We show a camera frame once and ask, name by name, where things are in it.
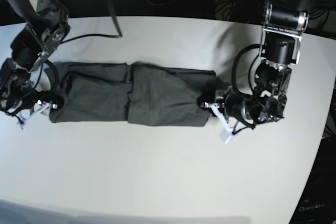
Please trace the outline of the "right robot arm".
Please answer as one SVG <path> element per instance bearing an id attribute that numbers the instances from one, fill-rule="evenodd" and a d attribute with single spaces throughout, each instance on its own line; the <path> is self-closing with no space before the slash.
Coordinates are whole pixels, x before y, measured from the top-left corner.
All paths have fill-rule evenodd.
<path id="1" fill-rule="evenodd" d="M 33 7 L 30 0 L 7 0 L 26 25 L 11 44 L 12 55 L 1 66 L 1 112 L 15 117 L 24 127 L 38 113 L 50 113 L 59 107 L 55 96 L 59 74 L 49 61 L 51 54 L 70 32 L 69 13 L 61 0 L 47 0 L 49 6 Z M 47 91 L 37 91 L 39 81 L 31 73 L 47 65 L 54 80 Z"/>

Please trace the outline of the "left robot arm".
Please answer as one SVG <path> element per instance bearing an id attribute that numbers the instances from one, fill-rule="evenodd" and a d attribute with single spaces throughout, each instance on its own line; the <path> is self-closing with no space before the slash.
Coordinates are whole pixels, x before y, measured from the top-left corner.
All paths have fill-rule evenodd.
<path id="1" fill-rule="evenodd" d="M 235 57 L 231 85 L 215 90 L 212 100 L 201 97 L 198 106 L 211 110 L 228 123 L 235 118 L 245 128 L 277 122 L 283 119 L 287 89 L 292 70 L 300 57 L 302 35 L 306 31 L 310 12 L 318 0 L 266 0 L 259 44 L 243 48 Z M 251 93 L 243 93 L 237 85 L 238 65 L 243 55 L 258 49 L 261 62 L 254 75 Z"/>

